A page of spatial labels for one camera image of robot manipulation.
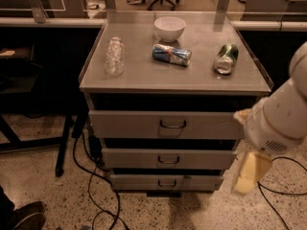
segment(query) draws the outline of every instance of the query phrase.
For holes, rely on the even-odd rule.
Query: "white bowl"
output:
[[[182,35],[186,24],[177,17],[161,17],[155,20],[154,26],[163,41],[174,42]]]

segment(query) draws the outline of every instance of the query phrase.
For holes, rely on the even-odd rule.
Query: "cabinet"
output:
[[[176,42],[192,51],[187,68],[151,57],[159,40],[154,20],[168,15],[187,22]],[[114,190],[219,190],[244,138],[233,113],[251,107],[271,90],[231,24],[227,20],[216,24],[216,16],[203,12],[108,15],[84,66],[80,88]],[[104,51],[115,35],[125,44],[125,71],[109,77],[103,69]],[[237,44],[239,58],[232,75],[219,76],[212,63],[229,39]]]

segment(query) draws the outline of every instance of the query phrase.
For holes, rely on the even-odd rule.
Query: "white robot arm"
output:
[[[290,78],[262,99],[244,123],[246,140],[265,153],[283,153],[307,134],[307,42],[293,56]]]
[[[295,52],[290,76],[252,109],[234,115],[244,127],[246,141],[255,150],[242,161],[235,177],[235,192],[249,193],[272,167],[271,154],[297,147],[307,134],[307,42]]]

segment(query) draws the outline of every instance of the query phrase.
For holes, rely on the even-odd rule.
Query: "black cable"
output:
[[[83,166],[81,166],[81,165],[78,163],[78,161],[77,161],[77,159],[76,159],[76,147],[77,147],[77,142],[78,142],[78,138],[75,140],[74,147],[73,147],[73,159],[74,159],[74,162],[75,162],[75,164],[76,164],[81,170],[83,170],[83,171],[85,171],[85,172],[91,174],[90,180],[89,180],[89,182],[88,182],[88,194],[89,194],[89,197],[90,197],[90,199],[92,200],[92,202],[93,202],[99,209],[102,210],[102,211],[101,211],[100,213],[98,213],[98,214],[96,215],[96,217],[93,219],[92,229],[94,230],[94,221],[95,221],[95,219],[96,219],[101,213],[107,213],[107,214],[113,216],[113,218],[114,218],[114,220],[113,220],[113,222],[112,222],[112,224],[111,224],[109,230],[113,229],[113,227],[114,227],[115,224],[117,223],[117,220],[118,220],[118,219],[121,220],[121,221],[123,222],[123,224],[124,224],[126,230],[130,230],[130,229],[127,227],[127,225],[124,223],[124,221],[119,217],[119,214],[120,214],[120,197],[119,197],[119,195],[118,195],[118,193],[117,193],[116,191],[114,192],[114,193],[116,194],[117,205],[118,205],[116,215],[114,215],[114,214],[111,213],[110,211],[105,210],[105,209],[103,209],[102,207],[100,207],[100,206],[95,202],[95,200],[92,198],[92,196],[91,196],[91,194],[90,194],[90,191],[89,191],[89,186],[90,186],[90,182],[91,182],[91,180],[92,180],[92,178],[93,178],[94,175],[97,176],[97,177],[99,177],[99,178],[101,178],[101,179],[103,179],[105,182],[107,182],[107,183],[109,184],[109,186],[112,186],[112,184],[111,184],[111,182],[110,182],[107,178],[105,178],[105,177],[103,177],[103,176],[101,176],[101,175],[95,173],[96,170],[97,170],[97,168],[99,168],[99,166],[98,166],[98,164],[96,163],[96,161],[93,161],[93,162],[96,164],[96,167],[95,167],[94,172],[89,171],[88,169],[84,168]],[[83,145],[84,145],[84,147],[85,147],[85,150],[87,151],[87,149],[86,149],[86,142],[85,142],[85,137],[84,137],[84,135],[83,135]]]
[[[278,159],[286,159],[286,160],[290,160],[292,162],[295,162],[297,163],[304,171],[307,172],[307,169],[302,165],[300,164],[298,161],[294,160],[293,158],[290,158],[290,157],[285,157],[285,156],[279,156],[279,157],[275,157],[273,161],[275,160],[278,160]],[[258,188],[259,188],[259,191],[262,195],[262,197],[267,201],[267,203],[271,206],[271,208],[275,211],[275,213],[278,215],[278,217],[281,219],[282,223],[284,224],[285,228],[287,230],[290,230],[289,226],[287,225],[286,221],[281,217],[281,215],[278,213],[278,211],[272,206],[272,204],[269,202],[269,200],[267,199],[267,197],[265,196],[262,188],[272,192],[272,193],[275,193],[275,194],[279,194],[279,195],[283,195],[283,196],[307,196],[307,192],[306,193],[300,193],[300,194],[294,194],[294,193],[287,193],[287,192],[279,192],[279,191],[276,191],[276,190],[273,190],[273,189],[270,189],[264,185],[262,185],[260,182],[257,183],[258,184]]]

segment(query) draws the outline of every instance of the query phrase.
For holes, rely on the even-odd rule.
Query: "shoe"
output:
[[[20,209],[13,211],[12,217],[8,221],[6,229],[39,229],[37,227],[39,227],[41,223],[43,224],[45,222],[44,216],[42,215],[44,212],[45,208],[41,201],[33,202],[24,207],[21,207]]]
[[[127,0],[127,3],[129,4],[141,4],[143,0]]]

